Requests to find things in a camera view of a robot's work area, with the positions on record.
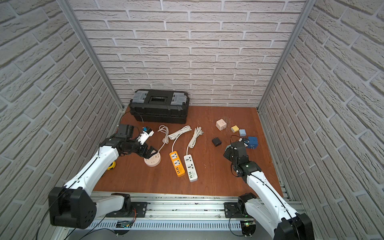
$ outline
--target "toolbox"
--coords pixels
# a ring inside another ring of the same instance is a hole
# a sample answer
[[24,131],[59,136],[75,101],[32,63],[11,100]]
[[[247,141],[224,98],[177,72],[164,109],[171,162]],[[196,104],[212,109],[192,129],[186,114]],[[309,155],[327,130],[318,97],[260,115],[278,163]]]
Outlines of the toolbox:
[[137,121],[180,124],[187,122],[188,106],[188,93],[173,90],[139,89],[129,103]]

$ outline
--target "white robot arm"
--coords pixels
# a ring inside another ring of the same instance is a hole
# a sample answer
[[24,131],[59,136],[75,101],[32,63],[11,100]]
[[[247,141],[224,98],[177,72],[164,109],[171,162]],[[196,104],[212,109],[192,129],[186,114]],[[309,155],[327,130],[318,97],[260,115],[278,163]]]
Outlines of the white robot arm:
[[[124,194],[91,199],[90,195],[105,170],[120,155],[132,152],[149,158],[156,154],[153,147],[147,149],[145,141],[153,135],[144,128],[131,139],[133,126],[120,125],[112,137],[100,144],[92,159],[64,187],[54,187],[49,193],[51,224],[56,226],[87,228],[99,216],[114,211],[130,211],[130,199]],[[240,196],[237,213],[252,216],[273,239],[314,240],[311,220],[306,214],[298,214],[268,182],[259,166],[249,161],[243,142],[234,142],[225,150],[224,157],[231,161],[238,177],[241,177],[260,197],[253,194]]]
[[243,216],[250,215],[271,235],[274,240],[314,240],[312,222],[306,214],[299,214],[269,183],[260,167],[249,161],[243,142],[233,142],[227,147],[224,157],[259,196],[252,193],[238,198],[237,210]]
[[145,141],[153,131],[145,127],[132,139],[134,126],[119,126],[118,132],[102,142],[91,160],[64,187],[54,187],[48,195],[50,220],[55,226],[87,228],[96,217],[129,210],[130,199],[124,194],[92,200],[90,195],[98,180],[119,156],[136,153],[150,158],[157,153]]

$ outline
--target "mounting plate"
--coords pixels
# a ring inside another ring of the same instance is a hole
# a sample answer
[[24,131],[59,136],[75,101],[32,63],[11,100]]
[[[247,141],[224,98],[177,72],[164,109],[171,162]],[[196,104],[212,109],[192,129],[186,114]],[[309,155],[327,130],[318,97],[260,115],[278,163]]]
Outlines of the mounting plate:
[[[145,217],[145,212],[147,211],[147,202],[131,202],[132,208],[136,209],[137,217]],[[115,211],[110,212],[106,215],[106,217],[134,217],[135,212],[131,211],[128,213],[127,211]]]
[[237,209],[237,202],[225,202],[224,203],[225,217],[226,218],[253,218],[249,215],[243,216]]

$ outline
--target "white brick wall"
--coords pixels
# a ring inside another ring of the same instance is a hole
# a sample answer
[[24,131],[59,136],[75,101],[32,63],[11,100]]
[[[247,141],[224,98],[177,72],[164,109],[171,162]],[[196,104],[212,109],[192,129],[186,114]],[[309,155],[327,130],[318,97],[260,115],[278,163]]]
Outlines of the white brick wall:
[[256,107],[304,2],[71,4],[125,105],[133,91],[152,88],[187,91],[191,105]]
[[[57,2],[2,1],[0,32],[0,238],[34,239],[49,191],[87,163],[118,108]],[[39,239],[52,233],[47,217]]]
[[383,0],[318,0],[261,108],[319,239],[384,236],[382,12]]

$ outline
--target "white power cord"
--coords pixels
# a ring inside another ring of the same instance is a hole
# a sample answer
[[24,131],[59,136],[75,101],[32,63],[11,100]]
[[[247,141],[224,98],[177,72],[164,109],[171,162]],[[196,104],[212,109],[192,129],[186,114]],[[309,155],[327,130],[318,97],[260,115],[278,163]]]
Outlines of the white power cord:
[[158,150],[158,152],[160,152],[160,150],[164,147],[164,145],[169,143],[169,140],[168,140],[168,127],[165,126],[165,125],[160,125],[158,132],[162,132],[162,133],[164,133],[164,134],[166,135],[166,136],[163,138],[163,140],[162,140],[163,145],[162,145],[161,148]]
[[195,133],[193,134],[193,137],[192,137],[191,141],[189,141],[189,144],[187,146],[187,153],[186,153],[186,155],[188,155],[188,148],[189,147],[193,148],[195,146],[195,144],[196,144],[197,137],[200,136],[200,135],[203,135],[203,133],[204,132],[201,130],[201,127],[195,128]]
[[189,131],[192,131],[192,129],[189,125],[187,125],[187,126],[183,127],[182,129],[168,135],[170,140],[174,140],[173,144],[172,144],[172,152],[173,152],[173,146],[175,145],[175,142],[180,137],[180,135],[185,133],[185,132],[189,132]]

